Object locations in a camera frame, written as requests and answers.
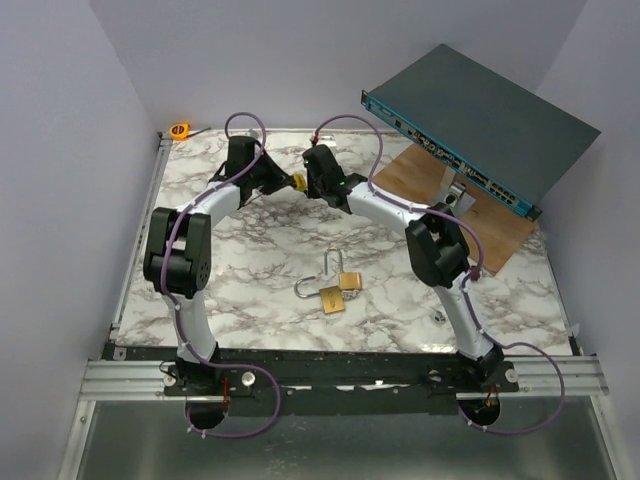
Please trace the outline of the yellow padlock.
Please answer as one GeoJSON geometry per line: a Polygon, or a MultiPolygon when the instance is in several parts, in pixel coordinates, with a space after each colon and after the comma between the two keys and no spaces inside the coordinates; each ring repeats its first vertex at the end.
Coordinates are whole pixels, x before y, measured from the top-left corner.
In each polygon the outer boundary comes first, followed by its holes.
{"type": "Polygon", "coordinates": [[[308,186],[306,176],[302,173],[294,173],[292,176],[292,186],[298,192],[307,192],[308,186]]]}

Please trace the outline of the long shackle brass padlock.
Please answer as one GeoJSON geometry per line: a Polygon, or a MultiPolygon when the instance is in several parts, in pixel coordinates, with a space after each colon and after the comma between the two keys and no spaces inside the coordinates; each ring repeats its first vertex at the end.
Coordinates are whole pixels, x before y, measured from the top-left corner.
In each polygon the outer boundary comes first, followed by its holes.
{"type": "Polygon", "coordinates": [[[344,270],[343,252],[337,247],[329,247],[324,252],[323,269],[324,274],[332,272],[330,260],[331,254],[337,254],[338,260],[338,287],[342,292],[359,292],[363,289],[362,276],[359,272],[347,272],[344,270]]]}

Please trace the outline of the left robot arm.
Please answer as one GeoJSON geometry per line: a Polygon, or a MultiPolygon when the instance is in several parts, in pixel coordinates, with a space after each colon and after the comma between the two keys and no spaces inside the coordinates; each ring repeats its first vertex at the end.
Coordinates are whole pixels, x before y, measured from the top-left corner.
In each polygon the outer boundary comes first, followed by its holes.
{"type": "Polygon", "coordinates": [[[303,176],[286,173],[258,139],[235,135],[229,138],[226,161],[202,193],[180,208],[152,212],[143,275],[173,314],[178,357],[194,363],[187,382],[201,395],[214,393],[222,380],[220,368],[211,363],[217,341],[204,300],[212,271],[212,230],[255,192],[267,196],[287,187],[307,189],[303,176]]]}

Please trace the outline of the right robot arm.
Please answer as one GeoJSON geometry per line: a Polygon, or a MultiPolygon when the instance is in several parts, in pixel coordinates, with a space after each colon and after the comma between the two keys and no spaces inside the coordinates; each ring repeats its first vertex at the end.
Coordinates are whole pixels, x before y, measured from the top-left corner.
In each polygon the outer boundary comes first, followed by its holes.
{"type": "Polygon", "coordinates": [[[347,175],[329,147],[318,144],[303,153],[307,196],[330,207],[367,218],[405,237],[415,276],[432,288],[456,337],[460,379],[480,392],[496,380],[502,348],[487,337],[471,296],[469,246],[462,222],[444,204],[409,206],[386,191],[373,190],[364,176],[347,175]]]}

